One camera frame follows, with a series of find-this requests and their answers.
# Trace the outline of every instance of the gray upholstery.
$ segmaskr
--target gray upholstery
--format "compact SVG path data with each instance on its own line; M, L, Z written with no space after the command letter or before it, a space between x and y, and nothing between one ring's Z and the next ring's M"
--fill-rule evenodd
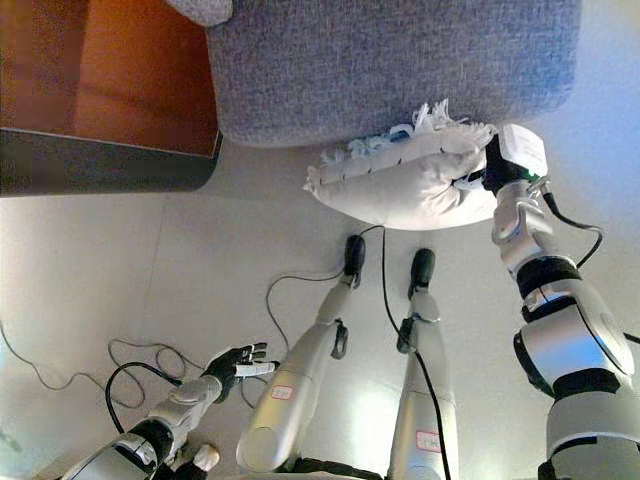
M165 0L191 21L203 27L226 22L233 13L231 0Z
M220 129L256 146L329 142L452 117L500 123L558 107L580 0L235 1L207 30Z

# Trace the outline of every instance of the black foot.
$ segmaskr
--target black foot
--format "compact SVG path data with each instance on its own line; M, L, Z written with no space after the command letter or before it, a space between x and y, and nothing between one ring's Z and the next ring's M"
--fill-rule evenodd
M344 274L354 277L353 288L358 288L360 285L360 273L364 265L366 250L364 238L360 235L351 235L347 239L344 248Z
M409 300L413 296L416 287L429 287L436 265L436 254L428 248L421 248L413 257L411 264L411 283L409 284Z

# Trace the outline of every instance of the black cable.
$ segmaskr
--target black cable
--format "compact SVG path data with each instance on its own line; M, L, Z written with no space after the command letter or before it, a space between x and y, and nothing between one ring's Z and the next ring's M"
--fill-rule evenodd
M574 220L571 220L569 217L565 217L562 213L560 213L560 209L558 208L558 204L556 203L556 200L553 197L553 193L547 192L542 195L542 198L544 198L544 201L547 203L547 206L549 207L549 210L551 210L551 213L553 213L560 221L574 228L579 228L580 230L589 230L591 232L595 232L598 235L598 238L596 239L595 243L591 247L591 250L589 250L587 254L584 257L582 257L582 260L580 260L576 265L577 268L579 269L585 263L587 263L587 261L593 256L593 254L596 253L598 248L600 248L600 245L604 240L604 230L601 227L598 227L596 225L588 225L586 223L576 222Z
M242 380L240 380L240 395L242 396L242 400L244 400L244 403L247 404L247 406L253 410L254 408L256 408L255 404L251 403L249 401L249 399L247 398L247 394L244 391L244 382L245 380L258 380L260 383L263 383L264 385L267 385L269 382L267 382L264 378L261 377L245 377Z
M382 226L382 225L374 225L372 227L368 227L368 228L364 229L362 232L360 232L358 234L358 236L362 237L365 233L370 232L371 230L375 230L376 228L384 228L384 226ZM291 347L290 347L290 344L289 344L289 339L287 338L287 335L282 330L282 327L280 326L280 323L276 319L275 315L273 314L273 311L271 310L271 302L269 301L269 299L271 298L271 291L273 290L273 288L278 283L280 283L282 280L287 280L287 279L290 279L290 280L301 280L301 281L304 281L304 282L327 282L329 280L334 280L334 279L338 278L340 275L342 275L343 271L344 271L344 269L340 270L335 275L332 275L332 276L326 277L326 278L306 278L306 277L300 277L300 276L297 276L297 275L283 275L283 276L278 277L277 279L275 279L271 283L271 285L269 285L269 288L267 289L267 294L265 296L265 303L267 305L267 313L269 314L269 317L271 318L271 321L273 322L274 326L278 330L278 333L282 337L282 340L284 341L284 345L285 345L285 347L287 349L287 353L289 353L291 351Z
M74 373L61 386L54 386L54 385L51 385L51 384L47 383L44 380L44 378L42 377L42 373L40 373L40 369L38 368L38 365L35 362L32 362L31 360L28 360L25 357L23 357L22 355L20 355L13 348L13 345L9 342L9 338L7 337L7 334L4 331L4 324L2 323L2 321L0 321L0 335L2 335L2 339L4 340L4 343L7 345L7 348L9 349L9 351L18 360L20 360L22 363L25 363L26 365L29 365L33 369L33 371L36 374L36 377L38 378L38 381L47 390L52 390L54 392L57 392L57 391L60 391L60 390L64 390L65 388L69 387L69 385L71 385L76 378L84 377L84 378L88 379L91 383L93 383L96 387L98 387L102 392L104 392L105 387L103 387L102 384L92 374L90 374L88 372L76 372L76 373ZM136 347L136 348L158 347L158 350L156 351L156 354L155 354L155 360L156 360L156 364L158 366L158 369L161 372L165 373L166 375L172 376L173 378L176 378L178 380L182 379L185 376L187 364L192 365L193 367L199 368L200 370L204 370L204 368L202 366L200 366L197 363L191 361L189 358L187 358L184 354L182 354L176 348L174 348L171 345L168 345L166 343L160 343L160 342L156 342L156 343L132 343L132 342L128 342L126 340L122 340L120 338L114 338L114 339L110 340L109 344L107 345L107 350L109 352L109 358L115 364L116 367L119 367L121 365L121 363L118 362L118 360L115 357L115 354L113 353L113 345L115 343L121 343L123 345L128 345L130 347ZM167 371L167 369L165 369L161 365L161 363L160 363L160 355L165 350L169 350L169 351L173 352L178 357L178 359L182 362L182 368L181 368L180 375L175 375L175 376L171 375ZM128 408L128 409L135 409L135 408L140 407L144 403L144 401L146 399L146 394L145 394L144 388L142 387L142 384L140 383L140 381L133 374L131 374L131 373L127 372L127 371L125 371L125 373L133 380L133 382L137 386L138 390L140 391L140 399L137 402L134 402L134 403L127 403L127 402L124 402L122 400L118 400L116 398L112 399L112 401L113 401L113 403L115 403L116 405L119 405L121 407Z
M107 380L107 385L104 387L104 398L105 398L105 401L107 402L107 410L109 410L109 415L111 416L111 420L113 420L113 424L115 425L116 430L118 431L118 433L124 433L124 429L122 428L122 424L120 423L120 420L118 419L118 416L116 415L115 409L113 408L113 402L112 402L112 399L111 399L111 386L113 385L113 381L115 380L115 378L118 375L118 373L120 373L123 370L126 370L129 367L142 367L142 368L144 368L146 370L149 370L152 373L155 373L160 378L164 378L167 382L169 382L170 384L172 384L172 385L174 385L176 387L182 385L182 382L180 380L177 380L177 379L173 378L171 375L168 375L168 374L164 373L163 371L161 371L161 370L159 370L159 369L157 369L155 367L152 367L148 363L144 363L144 362L128 362L128 363L125 363L123 365L120 365L111 374L111 376L109 377L109 380Z
M422 358L422 355L420 354L417 348L411 345L411 343L409 342L409 339L406 338L400 332L400 329L398 328L398 325L396 324L396 321L393 319L393 315L391 314L391 308L389 307L389 299L387 298L387 278L385 273L386 250L387 250L386 249L386 243L387 243L386 233L387 233L387 230L383 229L382 230L382 293L384 297L384 308L387 311L387 316L389 317L389 321L391 322L393 329L396 331L396 334L403 342L405 342L407 345L412 347L413 353L415 354L416 359L420 364L420 368L422 369L422 374L424 375L424 379L427 382L427 387L429 388L429 394L431 395L431 400L433 401L433 406L436 411L436 422L438 423L438 437L440 439L440 450L442 453L442 463L444 465L444 475L447 480L451 480L451 472L449 470L449 459L447 458L447 448L445 446L445 441L444 441L442 412L440 411L440 404L438 403L438 397L436 397L436 391L433 388L433 384L431 383L431 377L429 377L429 372L427 371L427 366L424 363L424 359Z
M638 345L640 345L640 337L636 337L635 335L631 335L630 333L624 332L624 338L626 338L630 342L637 343Z
M119 367L121 365L120 362L118 362L118 360L116 360L116 357L113 353L113 345L115 343L121 343L122 345L127 345L129 347L135 347L135 348L155 348L158 347L158 350L156 350L155 353L155 362L157 365L158 370L160 370L162 373L175 378L176 380L182 380L186 374L187 374L187 364L198 368L200 370L204 370L204 367L202 367L201 365L198 365L197 363L195 363L194 361L190 360L189 358L187 358L182 352L178 351L176 348L172 347L171 345L168 345L166 343L162 343L162 342L153 342L153 343L133 343L133 342L129 342L126 340L122 340L120 338L114 338L111 339L107 345L107 350L109 352L109 358L111 359L111 361L116 365L116 367ZM172 352L174 355L176 355L176 357L178 358L178 360L180 360L181 362L181 368L180 368L180 373L178 375L171 375L169 373L169 371L164 368L162 366L162 364L160 363L160 355L162 354L162 352L164 351L170 351ZM137 402L133 403L133 404L125 404L121 401L118 400L113 400L114 403L120 405L121 407L125 407L125 408L129 408L129 409L133 409L133 408L138 408L140 407L144 401L147 398L147 395L144 391L144 387L142 386L142 384L140 383L140 380L138 380L138 378L125 370L125 375L127 375L132 381L133 383L135 383L136 387L138 388L138 391L140 392L140 400L138 400Z

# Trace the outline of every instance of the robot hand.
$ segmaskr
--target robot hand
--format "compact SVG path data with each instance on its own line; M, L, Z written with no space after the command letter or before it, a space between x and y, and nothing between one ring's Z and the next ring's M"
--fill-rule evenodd
M263 363L256 360L266 357L266 348L266 343L231 348L224 350L209 362L202 375L215 377L222 385L222 391L214 403L224 402L240 378L265 375L278 368L278 362Z
M72 467L64 480L150 478L158 465L184 445L211 404L229 396L239 378L276 369L278 362L256 360L266 357L266 348L266 343L256 343L216 355L200 378L173 389L144 420Z

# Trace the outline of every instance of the wooden furniture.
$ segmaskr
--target wooden furniture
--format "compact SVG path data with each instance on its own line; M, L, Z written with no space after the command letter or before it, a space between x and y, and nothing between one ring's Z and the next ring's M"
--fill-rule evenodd
M204 28L162 0L2 8L2 127L211 156Z

